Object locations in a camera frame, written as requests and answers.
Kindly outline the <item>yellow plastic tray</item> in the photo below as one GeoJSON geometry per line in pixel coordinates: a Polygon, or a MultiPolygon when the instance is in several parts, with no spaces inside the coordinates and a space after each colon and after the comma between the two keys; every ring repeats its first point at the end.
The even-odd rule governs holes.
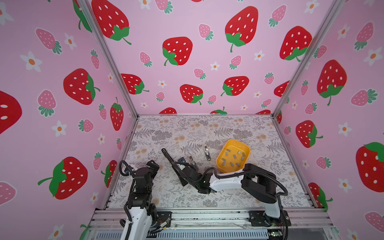
{"type": "Polygon", "coordinates": [[[251,149],[235,139],[228,140],[216,160],[221,173],[233,173],[242,170],[248,161],[251,149]]]}

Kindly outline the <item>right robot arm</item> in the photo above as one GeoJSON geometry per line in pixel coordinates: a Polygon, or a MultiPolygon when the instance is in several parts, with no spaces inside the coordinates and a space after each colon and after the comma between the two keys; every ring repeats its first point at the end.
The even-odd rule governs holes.
{"type": "Polygon", "coordinates": [[[289,217],[283,210],[281,197],[288,196],[289,192],[275,174],[252,164],[246,164],[242,170],[228,174],[218,174],[216,168],[208,168],[201,174],[184,163],[173,163],[172,168],[183,184],[193,186],[200,194],[244,190],[263,204],[265,210],[260,223],[262,226],[281,225],[288,228],[289,217]]]}

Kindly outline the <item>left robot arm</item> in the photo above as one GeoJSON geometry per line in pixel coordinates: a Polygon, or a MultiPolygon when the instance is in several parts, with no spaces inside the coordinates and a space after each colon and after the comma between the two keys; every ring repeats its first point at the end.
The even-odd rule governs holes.
{"type": "Polygon", "coordinates": [[[150,228],[157,222],[156,205],[152,203],[153,180],[160,166],[155,161],[136,171],[124,160],[119,162],[122,176],[133,178],[127,202],[124,204],[126,219],[121,219],[124,227],[122,240],[145,240],[150,228]]]}

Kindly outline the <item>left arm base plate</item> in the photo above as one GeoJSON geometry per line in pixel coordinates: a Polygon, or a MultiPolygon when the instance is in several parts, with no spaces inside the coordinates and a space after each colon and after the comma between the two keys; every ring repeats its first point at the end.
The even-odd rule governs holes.
{"type": "Polygon", "coordinates": [[[171,226],[172,212],[160,211],[151,215],[150,229],[169,228],[171,226]]]}

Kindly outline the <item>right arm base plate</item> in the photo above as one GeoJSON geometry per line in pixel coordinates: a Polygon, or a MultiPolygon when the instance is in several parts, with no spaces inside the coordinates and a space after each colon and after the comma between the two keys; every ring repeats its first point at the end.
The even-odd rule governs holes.
{"type": "Polygon", "coordinates": [[[292,225],[285,210],[283,210],[283,214],[280,214],[279,219],[268,217],[264,211],[249,211],[248,220],[253,227],[290,227],[292,225]]]}

